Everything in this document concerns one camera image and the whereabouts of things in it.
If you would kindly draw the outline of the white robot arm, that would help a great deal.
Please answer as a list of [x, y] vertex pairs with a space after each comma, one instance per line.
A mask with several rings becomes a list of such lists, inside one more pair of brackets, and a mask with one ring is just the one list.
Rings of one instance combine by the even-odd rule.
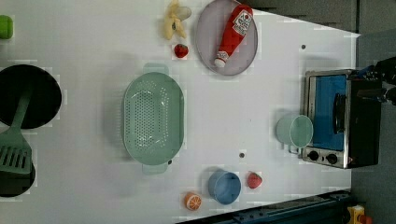
[[368, 81], [380, 81], [392, 85], [392, 88], [379, 88], [371, 90], [359, 90], [357, 95], [366, 100], [377, 101], [380, 103], [391, 102], [396, 105], [396, 58], [391, 57], [370, 65], [358, 73], [358, 78]]

